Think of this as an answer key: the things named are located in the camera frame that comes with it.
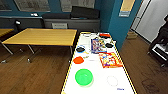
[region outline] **orange circle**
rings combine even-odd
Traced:
[[[76,57],[75,59],[73,59],[73,62],[74,62],[75,64],[81,64],[81,63],[84,62],[84,59],[83,59],[81,56],[78,56],[78,57]]]

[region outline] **white table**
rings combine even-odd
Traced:
[[[75,64],[73,61],[69,67],[67,77],[64,82],[62,94],[134,94],[136,93],[133,84],[125,70],[125,67],[103,68],[98,54],[92,54],[91,39],[97,37],[96,34],[81,34],[77,46],[85,46],[86,53],[74,52],[72,60],[77,56],[89,56],[82,64]],[[113,48],[107,48],[107,52],[118,54]],[[79,86],[75,81],[75,74],[79,69],[88,69],[93,74],[93,82],[88,86]]]

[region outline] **wall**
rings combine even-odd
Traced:
[[[145,0],[140,10],[144,10],[149,1]],[[168,14],[167,2],[168,0],[151,0],[143,16],[141,16],[143,11],[138,12],[139,18],[135,19],[131,29],[148,42],[152,42],[157,37],[160,27],[165,24],[164,17]]]
[[[105,25],[108,25],[108,29],[107,26],[103,27],[102,25],[102,30],[103,32],[109,32],[113,38],[113,40],[117,41],[116,47],[118,50],[121,49],[122,44],[127,36],[127,32],[130,29],[130,26],[135,18],[135,15],[140,7],[141,4],[141,0],[135,0],[134,6],[132,8],[132,11],[129,15],[129,17],[119,17],[119,12],[120,12],[120,8],[122,5],[123,0],[107,0],[108,2],[114,2],[114,4],[112,4],[112,7],[108,7],[107,5],[104,5],[105,8],[111,8],[109,9],[109,11],[111,11],[111,13],[109,12],[108,15],[111,14],[111,18],[109,19],[104,18],[103,20],[110,20],[109,23],[106,23]]]
[[[15,5],[14,0],[6,0],[12,11],[0,11],[0,16],[19,16],[19,17],[31,17],[30,14],[34,12],[23,12],[19,11]],[[48,0],[50,11],[52,13],[63,13],[61,10],[60,0]],[[95,9],[100,9],[101,0],[95,0]],[[36,12],[39,17],[46,12]]]
[[[108,31],[114,1],[115,0],[104,0],[101,2],[100,19],[101,19],[101,30],[103,32]]]

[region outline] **wooden table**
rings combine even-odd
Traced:
[[[6,35],[7,33],[13,31],[13,29],[0,29],[0,37]]]
[[[86,53],[74,52],[61,94],[136,94],[131,79],[124,67],[103,68],[98,54],[91,53],[91,39],[98,37],[97,34],[80,34],[77,47],[85,47]],[[112,39],[107,39],[106,43],[111,43]],[[114,52],[121,60],[120,55],[113,43],[112,48],[107,48],[107,52]],[[82,64],[75,64],[75,57],[88,57]],[[75,81],[75,74],[80,69],[88,69],[93,74],[93,82],[88,86],[80,86]]]
[[[28,45],[32,53],[35,52],[30,45],[58,45],[70,46],[71,53],[77,30],[73,29],[32,29],[28,28],[15,36],[3,41],[3,44]]]
[[[4,36],[4,35],[8,34],[9,32],[11,32],[11,31],[13,31],[13,30],[14,30],[14,29],[0,29],[0,37],[2,37],[2,36]],[[4,44],[2,44],[2,45],[5,47],[6,50],[8,50],[8,52],[9,52],[10,54],[13,54],[13,52],[10,51],[7,46],[5,46]]]

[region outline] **table leg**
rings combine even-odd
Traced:
[[[3,45],[3,47],[4,47],[11,55],[13,55],[13,52],[12,52],[8,47],[6,47],[6,45],[3,44],[1,40],[0,40],[0,42],[1,42],[1,44]]]
[[[35,56],[38,52],[40,52],[41,49],[38,49],[38,50],[34,51],[33,48],[30,45],[28,45],[28,47],[31,50],[31,52],[33,53],[33,55],[29,56],[29,58],[27,59],[28,63],[31,63],[31,59],[33,58],[33,56]]]
[[[28,46],[29,46],[29,49],[31,50],[31,52],[34,54],[33,48],[30,45],[28,45]]]
[[[69,46],[70,47],[70,50],[71,50],[71,55],[72,55],[72,47],[71,46]]]

